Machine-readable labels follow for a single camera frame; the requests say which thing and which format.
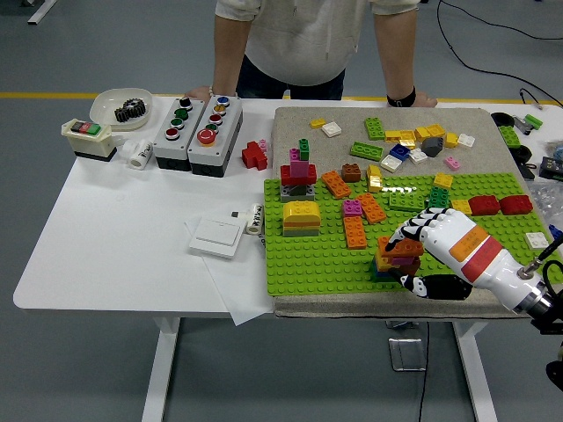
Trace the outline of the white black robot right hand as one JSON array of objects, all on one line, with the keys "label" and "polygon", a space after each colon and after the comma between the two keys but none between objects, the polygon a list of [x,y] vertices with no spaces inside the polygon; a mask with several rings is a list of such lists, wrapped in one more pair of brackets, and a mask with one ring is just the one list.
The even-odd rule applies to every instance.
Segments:
[{"label": "white black robot right hand", "polygon": [[453,208],[430,207],[395,230],[385,249],[405,239],[420,241],[436,260],[454,272],[414,277],[394,269],[392,277],[415,295],[428,299],[463,300],[481,288],[515,313],[540,319],[554,308],[554,300],[537,273],[520,276],[523,265],[494,237]]}]

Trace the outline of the person's right hand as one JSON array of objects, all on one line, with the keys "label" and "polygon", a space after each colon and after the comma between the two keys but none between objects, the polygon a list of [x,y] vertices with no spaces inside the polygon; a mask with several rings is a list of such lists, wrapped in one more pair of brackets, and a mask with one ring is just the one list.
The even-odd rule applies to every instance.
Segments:
[{"label": "person's right hand", "polygon": [[204,102],[208,102],[213,95],[213,87],[212,86],[200,86],[197,88],[193,88],[190,91],[184,93],[185,97],[195,98]]}]

